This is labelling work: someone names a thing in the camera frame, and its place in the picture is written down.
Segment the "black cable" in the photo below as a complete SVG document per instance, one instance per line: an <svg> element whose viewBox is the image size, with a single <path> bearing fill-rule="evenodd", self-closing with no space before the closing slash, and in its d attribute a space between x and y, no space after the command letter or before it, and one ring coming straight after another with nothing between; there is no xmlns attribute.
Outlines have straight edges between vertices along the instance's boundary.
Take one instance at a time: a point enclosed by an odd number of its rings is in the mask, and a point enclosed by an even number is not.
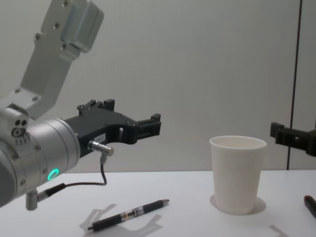
<svg viewBox="0 0 316 237"><path fill-rule="evenodd" d="M101 166L100 166L100 170L101 170L101 175L102 175L102 178L103 178L104 183L81 182L81 183L66 184L66 187L78 186L78 185L99 185L99 186L105 186L105 185L108 183L108 181L107 181L107 178L105 177L104 165L101 165Z"/></svg>
<svg viewBox="0 0 316 237"><path fill-rule="evenodd" d="M81 182L81 183L72 183L72 184L59 184L59 185L56 185L50 189L46 189L45 192L47 194L47 197L50 197L52 196L53 194L59 192L59 191L62 191L63 189L67 188L67 187L71 187L71 186L78 186L78 185L99 185L99 186L105 186L108 181L107 181L107 178L105 177L105 173L104 173L104 165L100 165L100 170L101 170L101 175L102 175L102 178L103 178L103 183L90 183L90 182Z"/></svg>

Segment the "paper cup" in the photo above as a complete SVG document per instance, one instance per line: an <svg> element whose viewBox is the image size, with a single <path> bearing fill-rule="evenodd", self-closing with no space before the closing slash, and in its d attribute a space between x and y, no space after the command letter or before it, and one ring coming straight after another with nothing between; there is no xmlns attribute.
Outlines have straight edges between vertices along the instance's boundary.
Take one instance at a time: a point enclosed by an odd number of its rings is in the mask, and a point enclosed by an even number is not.
<svg viewBox="0 0 316 237"><path fill-rule="evenodd" d="M210 140L216 206L232 215L254 208L267 143L257 138L221 136Z"/></svg>

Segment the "black bracket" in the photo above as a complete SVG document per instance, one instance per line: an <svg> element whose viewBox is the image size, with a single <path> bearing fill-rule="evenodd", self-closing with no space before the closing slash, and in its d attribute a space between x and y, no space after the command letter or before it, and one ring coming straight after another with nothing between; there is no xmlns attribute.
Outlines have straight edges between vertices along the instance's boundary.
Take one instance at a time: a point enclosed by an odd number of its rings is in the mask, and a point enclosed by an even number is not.
<svg viewBox="0 0 316 237"><path fill-rule="evenodd" d="M79 105L79 116L65 120L75 131L80 143L81 157L91 153L89 141L99 139L101 144L120 142L135 144L137 140L160 134L160 114L150 119L135 121L114 111L115 100L91 100Z"/></svg>
<svg viewBox="0 0 316 237"><path fill-rule="evenodd" d="M273 122L271 123L270 136L276 139L276 144L297 148L316 157L316 130L305 132Z"/></svg>

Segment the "white wall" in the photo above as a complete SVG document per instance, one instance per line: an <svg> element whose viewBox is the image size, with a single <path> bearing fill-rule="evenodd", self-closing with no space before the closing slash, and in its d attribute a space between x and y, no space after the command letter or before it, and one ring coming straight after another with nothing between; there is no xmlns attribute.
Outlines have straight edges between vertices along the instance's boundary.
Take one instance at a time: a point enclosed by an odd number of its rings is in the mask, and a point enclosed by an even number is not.
<svg viewBox="0 0 316 237"><path fill-rule="evenodd" d="M316 121L316 1L303 0L293 128L315 129ZM291 149L290 169L316 169L316 158Z"/></svg>
<svg viewBox="0 0 316 237"><path fill-rule="evenodd" d="M270 123L289 126L298 0L95 0L105 19L94 48L73 63L56 106L66 119L90 99L116 99L133 118L162 114L159 137L113 144L108 171L211 169L218 135L264 139L266 169L285 169L287 148ZM49 0L2 1L0 96L20 82ZM73 172L98 171L97 154Z"/></svg>

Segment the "pen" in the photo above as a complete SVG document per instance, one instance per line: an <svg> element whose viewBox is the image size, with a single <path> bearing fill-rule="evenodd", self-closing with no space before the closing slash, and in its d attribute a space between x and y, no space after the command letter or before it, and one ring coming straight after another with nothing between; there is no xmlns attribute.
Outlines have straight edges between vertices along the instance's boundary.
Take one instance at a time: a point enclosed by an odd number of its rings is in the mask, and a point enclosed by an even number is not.
<svg viewBox="0 0 316 237"><path fill-rule="evenodd" d="M150 204L147 204L144 206L140 206L140 207L135 208L133 210L123 212L121 214L109 217L107 219L94 222L94 223L92 223L92 226L88 228L88 230L100 231L100 230L103 230L105 228L117 225L117 224L122 223L124 221L127 221L129 219L132 219L134 217L144 215L144 214L151 212L151 211L155 211L159 208L167 206L168 204L169 204L168 199L155 201L153 203L150 203Z"/></svg>
<svg viewBox="0 0 316 237"><path fill-rule="evenodd" d="M316 201L311 196L304 197L304 203L310 213L316 218Z"/></svg>

